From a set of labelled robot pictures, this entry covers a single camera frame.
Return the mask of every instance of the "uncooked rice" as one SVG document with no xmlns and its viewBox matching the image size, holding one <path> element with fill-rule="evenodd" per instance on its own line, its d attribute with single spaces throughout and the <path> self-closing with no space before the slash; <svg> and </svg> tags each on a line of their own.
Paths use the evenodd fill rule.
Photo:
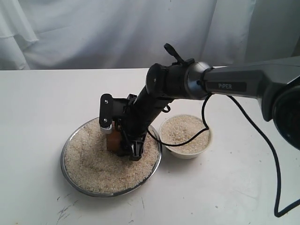
<svg viewBox="0 0 300 225">
<path fill-rule="evenodd" d="M 65 151 L 70 179 L 81 189 L 100 194 L 134 188 L 150 175 L 157 159 L 158 143 L 149 135 L 145 139 L 142 158 L 137 162 L 109 152 L 98 119 L 80 129 Z"/>
<path fill-rule="evenodd" d="M 186 142 L 200 130 L 205 128 L 202 120 L 195 116 L 179 115 L 167 120 L 161 127 L 161 140 L 168 144 L 180 144 Z M 179 146 L 170 147 L 172 151 L 184 154 L 194 154 L 201 152 L 206 148 L 210 141 L 210 132 L 204 131 L 190 143 Z"/>
</svg>

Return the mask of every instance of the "white table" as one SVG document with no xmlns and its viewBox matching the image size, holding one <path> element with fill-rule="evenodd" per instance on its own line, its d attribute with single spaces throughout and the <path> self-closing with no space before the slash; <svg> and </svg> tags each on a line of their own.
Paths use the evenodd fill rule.
<svg viewBox="0 0 300 225">
<path fill-rule="evenodd" d="M 141 188 L 97 199 L 73 189 L 60 171 L 70 134 L 98 116 L 103 93 L 138 94 L 146 69 L 0 71 L 1 225 L 263 225 L 299 224 L 300 208 L 273 216 L 276 173 L 265 141 L 225 96 L 213 96 L 206 117 L 211 147 L 194 160 L 163 152 L 161 165 Z M 300 197 L 300 152 L 256 100 L 237 98 L 275 145 L 282 169 L 280 208 Z M 200 116 L 201 101 L 176 100 L 155 128 L 174 114 Z M 64 218 L 59 217 L 64 211 Z"/>
</svg>

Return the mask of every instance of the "black cable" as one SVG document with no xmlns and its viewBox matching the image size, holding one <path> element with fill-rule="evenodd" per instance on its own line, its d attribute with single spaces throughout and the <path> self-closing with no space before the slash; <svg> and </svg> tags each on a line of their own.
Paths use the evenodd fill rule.
<svg viewBox="0 0 300 225">
<path fill-rule="evenodd" d="M 164 142 L 162 142 L 161 140 L 157 139 L 153 134 L 151 134 L 151 132 L 150 132 L 150 131 L 148 130 L 148 128 L 147 128 L 148 134 L 149 134 L 155 141 L 157 141 L 158 143 L 160 143 L 160 144 L 162 144 L 162 145 L 165 145 L 165 146 L 179 147 L 179 146 L 182 146 L 182 145 L 185 145 L 185 144 L 190 143 L 192 140 L 194 140 L 197 136 L 199 136 L 200 134 L 202 134 L 204 131 L 210 129 L 210 128 L 208 127 L 207 123 L 206 123 L 205 116 L 204 116 L 204 109 L 205 109 L 206 103 L 207 103 L 207 101 L 208 101 L 208 99 L 209 99 L 210 97 L 211 97 L 211 95 L 208 95 L 208 96 L 206 97 L 206 99 L 205 99 L 204 102 L 203 102 L 202 110 L 201 110 L 202 121 L 203 121 L 203 124 L 204 124 L 205 128 L 203 128 L 202 130 L 200 130 L 197 134 L 195 134 L 192 138 L 190 138 L 190 139 L 187 140 L 186 142 L 180 143 L 180 144 L 167 144 L 167 143 L 164 143 Z"/>
<path fill-rule="evenodd" d="M 300 205 L 300 199 L 298 199 L 298 200 L 294 201 L 292 204 L 286 206 L 280 212 L 278 211 L 279 201 L 280 201 L 280 196 L 281 196 L 281 172 L 280 172 L 279 160 L 278 160 L 276 150 L 275 150 L 272 142 L 263 133 L 263 131 L 261 131 L 261 129 L 251 120 L 251 118 L 247 115 L 247 113 L 245 112 L 243 107 L 239 104 L 239 102 L 232 96 L 228 96 L 228 97 L 237 105 L 237 107 L 240 109 L 240 111 L 246 117 L 246 119 L 249 121 L 249 123 L 251 123 L 251 125 L 255 128 L 255 130 L 257 130 L 257 132 L 263 137 L 263 139 L 269 145 L 269 147 L 273 153 L 273 157 L 275 160 L 276 173 L 277 173 L 277 192 L 276 192 L 276 199 L 275 199 L 275 206 L 274 206 L 274 215 L 278 218 L 282 217 L 284 214 L 288 213 L 289 211 L 291 211 L 292 209 L 294 209 L 295 207 Z"/>
</svg>

